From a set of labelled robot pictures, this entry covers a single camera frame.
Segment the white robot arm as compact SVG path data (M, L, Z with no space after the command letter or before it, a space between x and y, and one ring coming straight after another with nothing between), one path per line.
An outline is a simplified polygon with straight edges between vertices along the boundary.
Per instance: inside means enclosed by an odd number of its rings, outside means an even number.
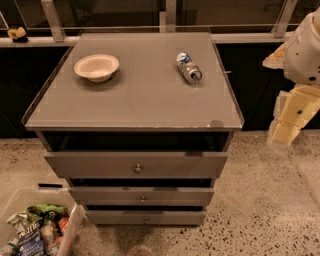
M277 96L268 131L271 147L286 148L320 110L320 8L308 14L262 65L282 69L295 83Z

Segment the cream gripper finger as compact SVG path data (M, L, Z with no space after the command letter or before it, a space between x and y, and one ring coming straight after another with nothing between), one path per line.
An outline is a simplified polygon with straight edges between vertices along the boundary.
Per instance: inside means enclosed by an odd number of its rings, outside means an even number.
M268 139L267 142L272 144L280 144L281 143L281 133L279 131L279 122L277 119L274 119L269 126L268 130Z
M300 130L296 126L286 126L282 124L279 124L279 131L281 133L280 144L282 145L290 145L300 133Z

